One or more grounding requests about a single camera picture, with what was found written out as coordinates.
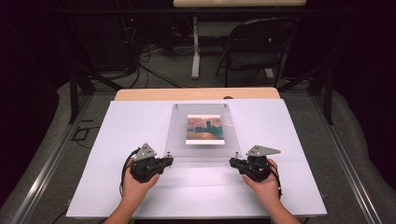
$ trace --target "clear acrylic sheet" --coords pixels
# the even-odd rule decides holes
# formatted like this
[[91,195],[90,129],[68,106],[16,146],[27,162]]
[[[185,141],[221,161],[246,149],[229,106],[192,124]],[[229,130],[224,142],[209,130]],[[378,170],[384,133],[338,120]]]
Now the clear acrylic sheet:
[[[205,115],[219,116],[223,143],[187,144],[188,116],[191,115],[197,117],[204,117]],[[175,158],[231,158],[235,157],[235,155],[241,157],[230,106],[227,104],[173,105],[164,156],[168,152]]]

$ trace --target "colorful image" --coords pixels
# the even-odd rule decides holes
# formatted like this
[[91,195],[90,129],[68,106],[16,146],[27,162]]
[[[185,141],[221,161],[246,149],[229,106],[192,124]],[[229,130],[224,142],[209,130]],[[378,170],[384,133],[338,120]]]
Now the colorful image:
[[220,115],[188,115],[187,145],[224,145]]

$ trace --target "handheld controller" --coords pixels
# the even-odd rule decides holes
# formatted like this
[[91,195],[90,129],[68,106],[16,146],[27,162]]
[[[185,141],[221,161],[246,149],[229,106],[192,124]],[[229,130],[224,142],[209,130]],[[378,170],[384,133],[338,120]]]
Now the handheld controller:
[[280,153],[280,150],[254,146],[247,152],[247,160],[239,160],[236,157],[230,158],[230,165],[233,168],[238,169],[240,175],[247,175],[250,179],[255,182],[262,182],[272,173],[276,177],[278,184],[279,198],[281,193],[279,175],[274,172],[272,164],[268,162],[267,155]]
[[145,143],[134,154],[134,162],[131,165],[131,174],[135,180],[146,183],[154,175],[163,173],[163,169],[172,165],[174,158],[167,155],[164,158],[154,158],[157,153],[152,149],[149,144]]

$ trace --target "transparent plastic panel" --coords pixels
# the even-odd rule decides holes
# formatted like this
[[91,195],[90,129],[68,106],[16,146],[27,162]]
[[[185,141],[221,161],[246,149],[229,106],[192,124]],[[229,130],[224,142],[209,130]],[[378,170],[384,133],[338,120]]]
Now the transparent plastic panel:
[[165,153],[175,158],[241,157],[230,106],[227,104],[176,104]]

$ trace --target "table surface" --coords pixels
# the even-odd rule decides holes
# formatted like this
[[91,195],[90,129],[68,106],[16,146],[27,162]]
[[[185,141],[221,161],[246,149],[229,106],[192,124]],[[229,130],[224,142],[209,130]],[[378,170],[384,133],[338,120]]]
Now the table surface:
[[306,0],[174,0],[174,7],[298,7]]
[[277,89],[269,87],[120,90],[117,92],[115,100],[221,100],[226,96],[231,96],[234,99],[280,99]]
[[[199,98],[200,93],[206,99],[185,99],[189,94]],[[253,145],[281,149],[280,154],[270,158],[279,165],[282,203],[296,216],[327,214],[289,111],[274,93],[277,91],[273,88],[119,91],[107,110],[67,216],[111,214],[120,202],[120,171],[126,157],[144,143],[153,147],[157,157],[164,155],[165,133],[174,104],[227,104],[243,159]],[[248,99],[221,100],[226,95]],[[175,158],[172,168],[164,170],[133,218],[268,217],[228,159]]]

